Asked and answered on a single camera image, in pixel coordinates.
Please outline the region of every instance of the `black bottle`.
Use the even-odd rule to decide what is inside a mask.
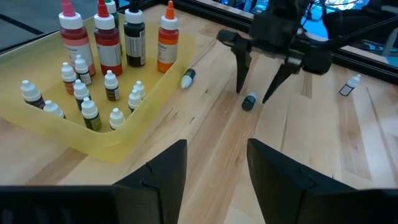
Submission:
[[[139,1],[130,0],[129,9],[124,11],[124,39],[126,41],[127,63],[133,67],[145,65],[145,24]]]

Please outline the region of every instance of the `orange bottle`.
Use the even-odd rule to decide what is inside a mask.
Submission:
[[[166,72],[177,59],[178,35],[178,19],[174,16],[173,2],[169,1],[159,28],[157,69],[161,72]]]

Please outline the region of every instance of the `red bottle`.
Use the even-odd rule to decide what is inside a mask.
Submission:
[[[95,42],[97,43],[101,71],[105,75],[111,70],[116,76],[122,74],[119,30],[114,18],[108,13],[105,1],[98,1],[98,14],[94,15]]]
[[[75,12],[69,0],[62,0],[62,12],[58,15],[61,23],[60,33],[69,53],[70,63],[74,67],[76,55],[81,55],[88,65],[90,75],[95,74],[93,54],[86,27],[81,15]]]

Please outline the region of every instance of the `translucent tray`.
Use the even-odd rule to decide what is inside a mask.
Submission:
[[[123,20],[123,15],[120,15],[120,21]],[[129,154],[145,129],[159,114],[162,105],[179,87],[180,79],[193,56],[195,39],[191,35],[180,33],[177,61],[163,74],[158,72],[156,67],[159,26],[146,24],[146,65],[142,68],[132,68],[126,62],[121,25],[123,73],[118,77],[121,97],[118,101],[109,101],[106,98],[104,76],[95,46],[93,19],[86,20],[85,25],[96,66],[93,83],[88,89],[99,109],[103,124],[100,131],[92,131],[85,127],[74,96],[65,91],[60,69],[62,62],[69,60],[59,32],[0,56],[0,116],[90,156],[103,161],[117,162]],[[21,81],[25,79],[36,84],[45,100],[58,103],[67,119],[25,103],[20,91]],[[147,95],[133,114],[130,114],[127,107],[128,94],[137,80],[143,82]],[[116,131],[109,127],[109,114],[114,107],[121,109],[126,117],[125,124]]]

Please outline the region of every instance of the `wood grain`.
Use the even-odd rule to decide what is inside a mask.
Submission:
[[[159,22],[164,10],[153,7],[146,18]],[[397,187],[396,86],[363,76],[359,87],[343,97],[338,90],[355,73],[334,65],[323,76],[291,76],[266,104],[245,112],[245,95],[255,91],[261,101],[280,61],[253,54],[237,95],[234,55],[215,40],[223,26],[177,15],[181,31],[197,37],[195,82],[174,94],[134,153],[108,164],[0,119],[0,184],[112,184],[176,140],[187,139],[179,223],[264,223],[246,162],[247,138],[257,138],[353,187]]]

